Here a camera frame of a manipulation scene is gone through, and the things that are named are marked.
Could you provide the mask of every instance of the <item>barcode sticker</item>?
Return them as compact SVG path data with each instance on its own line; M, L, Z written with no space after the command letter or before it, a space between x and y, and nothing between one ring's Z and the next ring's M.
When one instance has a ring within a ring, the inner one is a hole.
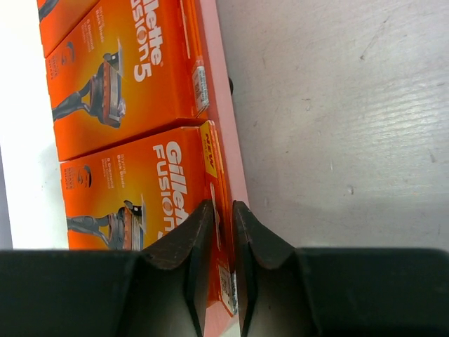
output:
M209 92L204 66L196 67L192 78L194 81L196 109L200 113L209 107Z
M220 285L222 289L222 302L227 306L227 309L233 315L236 314L236 308L234 304L234 292L232 291L232 278L231 274L223 268L218 266L218 272L220 273Z

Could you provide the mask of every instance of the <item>gray floor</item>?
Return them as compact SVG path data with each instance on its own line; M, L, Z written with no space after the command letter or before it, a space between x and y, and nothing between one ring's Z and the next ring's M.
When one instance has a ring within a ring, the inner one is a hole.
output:
M217 2L260 220L296 246L449 249L449 1Z
M0 249L12 249L13 240L9 225L8 204L6 202L5 178L0 150Z

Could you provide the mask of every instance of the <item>product packaging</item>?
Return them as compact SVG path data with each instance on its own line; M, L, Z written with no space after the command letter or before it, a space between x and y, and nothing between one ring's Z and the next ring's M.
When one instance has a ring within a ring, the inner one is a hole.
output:
M100 0L46 66L61 161L207 119L193 0Z
M61 164L70 249L141 250L215 206L208 303L235 314L223 231L230 226L213 122L181 127Z
M37 0L43 54L47 57L98 0Z

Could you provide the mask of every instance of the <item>yellow label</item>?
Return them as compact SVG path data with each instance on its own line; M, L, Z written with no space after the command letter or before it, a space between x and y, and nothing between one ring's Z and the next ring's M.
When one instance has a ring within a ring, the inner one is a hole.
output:
M212 177L218 178L217 163L213 154L213 138L210 134L210 122L204 123L201 128L201 141L203 143L204 165L206 172Z

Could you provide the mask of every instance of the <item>razor image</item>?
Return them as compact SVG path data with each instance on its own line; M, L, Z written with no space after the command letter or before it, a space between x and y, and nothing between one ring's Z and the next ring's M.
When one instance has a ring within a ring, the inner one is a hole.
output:
M93 75L80 91L71 94L57 107L52 108L53 121L84 110L90 116L98 118L101 124L119 128L126 114L125 100L121 97L122 53L119 41L119 51L103 56L104 61L98 67L97 74ZM89 104L83 102L87 95L90 95Z
M42 22L43 19L45 19L48 14L51 13L51 11L56 7L59 0L47 0L45 3L38 8L39 11L39 22Z
M68 230L99 237L111 250L141 251L147 233L145 202L142 198L142 206L136 206L128 200L123 203L125 206L117 213L103 218L67 217ZM100 228L107 229L107 235Z

